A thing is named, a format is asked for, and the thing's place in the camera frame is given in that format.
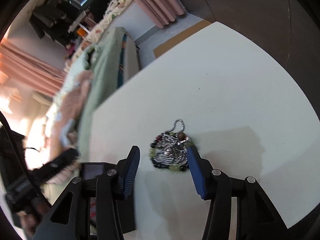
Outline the person's left hand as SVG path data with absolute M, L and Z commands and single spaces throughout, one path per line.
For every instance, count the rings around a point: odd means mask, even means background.
M 49 212 L 50 207 L 41 198 L 35 198 L 32 202 L 36 210 L 36 215 L 21 211 L 18 213 L 20 224 L 27 239 L 32 239 L 37 227 L 42 222 L 44 216 Z

